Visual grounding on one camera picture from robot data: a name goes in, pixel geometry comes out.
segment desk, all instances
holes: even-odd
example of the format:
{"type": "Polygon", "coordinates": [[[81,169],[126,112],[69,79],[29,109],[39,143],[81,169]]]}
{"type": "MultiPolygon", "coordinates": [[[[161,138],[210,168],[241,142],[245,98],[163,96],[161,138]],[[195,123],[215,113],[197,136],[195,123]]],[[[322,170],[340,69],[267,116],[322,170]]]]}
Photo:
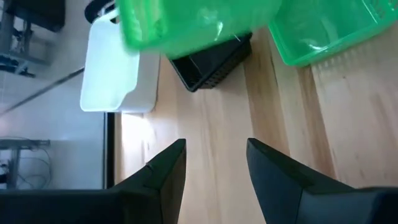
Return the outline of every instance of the desk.
{"type": "Polygon", "coordinates": [[[30,139],[0,139],[0,155],[1,151],[11,150],[11,159],[8,161],[5,173],[8,176],[7,189],[17,189],[19,176],[19,163],[22,150],[32,150],[34,148],[49,147],[50,140],[30,140],[30,139]]]}
{"type": "Polygon", "coordinates": [[[398,25],[305,68],[283,64],[269,33],[213,90],[189,93],[161,60],[155,110],[116,118],[117,181],[187,139],[180,223],[265,223],[246,164],[256,137],[354,187],[398,185],[398,25]]]}

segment black seedling tray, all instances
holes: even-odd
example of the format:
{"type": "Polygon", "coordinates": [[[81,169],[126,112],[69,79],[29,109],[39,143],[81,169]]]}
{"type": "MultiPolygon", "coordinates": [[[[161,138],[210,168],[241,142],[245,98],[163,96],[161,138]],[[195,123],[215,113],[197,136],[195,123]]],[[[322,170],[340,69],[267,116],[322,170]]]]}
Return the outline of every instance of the black seedling tray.
{"type": "Polygon", "coordinates": [[[237,37],[170,62],[189,91],[211,89],[250,55],[251,36],[237,37]]]}

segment white container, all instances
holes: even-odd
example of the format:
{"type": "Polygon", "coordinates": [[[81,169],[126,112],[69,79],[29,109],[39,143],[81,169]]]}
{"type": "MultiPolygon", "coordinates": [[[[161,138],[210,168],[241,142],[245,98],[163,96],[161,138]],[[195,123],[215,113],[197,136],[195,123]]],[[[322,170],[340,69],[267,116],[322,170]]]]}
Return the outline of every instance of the white container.
{"type": "Polygon", "coordinates": [[[156,102],[160,55],[125,51],[113,10],[90,29],[80,95],[83,111],[150,112],[156,102]]]}

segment black cable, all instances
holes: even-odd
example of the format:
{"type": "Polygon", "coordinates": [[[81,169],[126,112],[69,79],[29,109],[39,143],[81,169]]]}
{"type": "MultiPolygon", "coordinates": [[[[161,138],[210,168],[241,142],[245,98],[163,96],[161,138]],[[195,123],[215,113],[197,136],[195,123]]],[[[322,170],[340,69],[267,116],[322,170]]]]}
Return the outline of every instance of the black cable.
{"type": "Polygon", "coordinates": [[[38,188],[38,189],[43,189],[43,188],[48,187],[48,186],[50,185],[50,183],[51,183],[51,181],[52,181],[52,167],[51,167],[51,163],[52,163],[52,162],[51,162],[50,154],[47,152],[47,150],[45,150],[45,149],[43,149],[42,147],[40,147],[39,145],[37,145],[36,142],[34,142],[33,140],[31,140],[31,139],[29,139],[29,138],[24,138],[24,137],[19,137],[19,136],[3,136],[3,137],[0,137],[0,139],[23,139],[23,140],[27,140],[27,141],[30,141],[30,142],[36,147],[36,149],[37,149],[37,150],[35,150],[35,149],[30,149],[32,152],[37,152],[38,150],[43,150],[44,153],[47,155],[47,159],[49,160],[48,162],[45,161],[45,160],[43,160],[43,159],[41,159],[41,158],[36,158],[36,157],[21,157],[20,159],[35,159],[35,160],[38,160],[38,161],[40,161],[40,162],[43,162],[43,163],[49,168],[49,177],[46,178],[44,175],[40,175],[40,174],[33,174],[33,175],[29,175],[29,176],[27,176],[27,177],[23,177],[23,176],[21,176],[20,174],[18,174],[18,177],[21,178],[22,181],[24,181],[25,183],[29,184],[29,185],[32,187],[32,189],[34,189],[34,186],[33,186],[32,183],[30,183],[30,182],[28,182],[28,181],[26,180],[27,178],[39,177],[39,176],[40,176],[40,177],[43,177],[43,178],[45,179],[45,183],[43,184],[43,186],[41,186],[41,187],[38,188]]]}
{"type": "Polygon", "coordinates": [[[43,95],[44,93],[46,93],[46,92],[52,90],[53,88],[61,85],[62,83],[65,83],[66,81],[71,80],[72,78],[74,78],[74,77],[78,76],[79,74],[83,73],[84,70],[85,70],[85,68],[83,67],[83,68],[81,68],[81,69],[79,69],[79,70],[77,70],[75,72],[72,72],[71,74],[69,74],[69,75],[67,75],[67,76],[65,76],[65,77],[63,77],[63,78],[51,83],[50,85],[44,87],[43,89],[41,89],[41,90],[35,92],[34,94],[28,96],[27,98],[23,99],[22,101],[12,105],[8,109],[5,109],[3,112],[0,113],[0,118],[2,116],[4,116],[4,115],[8,114],[9,112],[15,110],[16,108],[28,103],[31,100],[36,99],[37,97],[43,95]]]}

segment green plastic basket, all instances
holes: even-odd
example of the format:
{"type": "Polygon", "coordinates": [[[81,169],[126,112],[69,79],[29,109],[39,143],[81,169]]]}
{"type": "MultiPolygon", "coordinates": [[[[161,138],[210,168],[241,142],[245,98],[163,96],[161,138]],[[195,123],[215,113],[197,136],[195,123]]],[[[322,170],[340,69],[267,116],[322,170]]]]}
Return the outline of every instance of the green plastic basket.
{"type": "Polygon", "coordinates": [[[235,38],[276,15],[282,0],[117,0],[126,47],[179,58],[235,38]]]}
{"type": "Polygon", "coordinates": [[[287,65],[304,66],[381,33],[397,0],[284,0],[269,24],[287,65]]]}

